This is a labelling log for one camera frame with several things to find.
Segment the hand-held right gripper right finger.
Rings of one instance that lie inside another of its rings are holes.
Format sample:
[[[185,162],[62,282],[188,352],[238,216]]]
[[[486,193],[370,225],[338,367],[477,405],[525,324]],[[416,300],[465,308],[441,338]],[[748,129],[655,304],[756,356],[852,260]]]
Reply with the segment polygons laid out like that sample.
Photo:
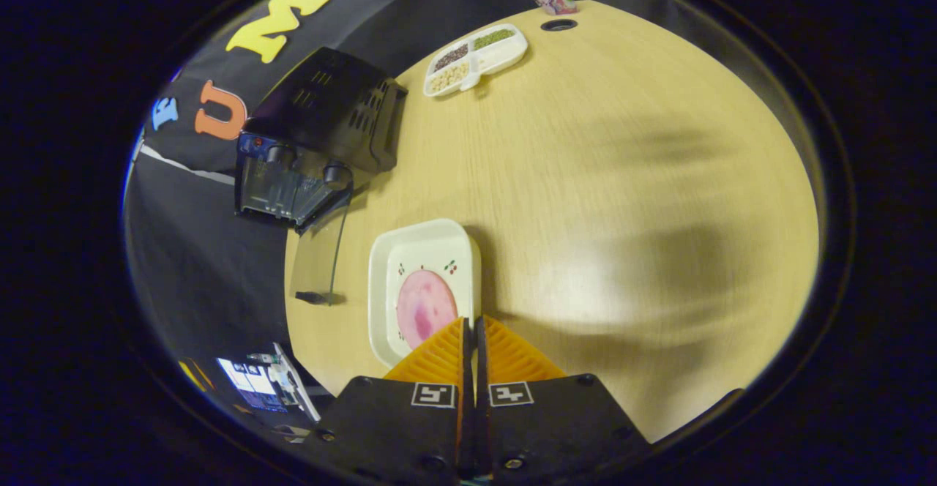
[[[652,456],[598,376],[568,375],[492,317],[475,332],[474,463],[483,479],[584,483]]]

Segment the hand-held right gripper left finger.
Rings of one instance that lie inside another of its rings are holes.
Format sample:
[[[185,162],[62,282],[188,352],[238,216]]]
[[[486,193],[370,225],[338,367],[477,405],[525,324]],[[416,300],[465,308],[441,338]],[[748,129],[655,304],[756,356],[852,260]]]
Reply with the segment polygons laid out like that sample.
[[[459,317],[384,377],[351,380],[315,456],[372,483],[459,483],[469,463],[469,322]]]

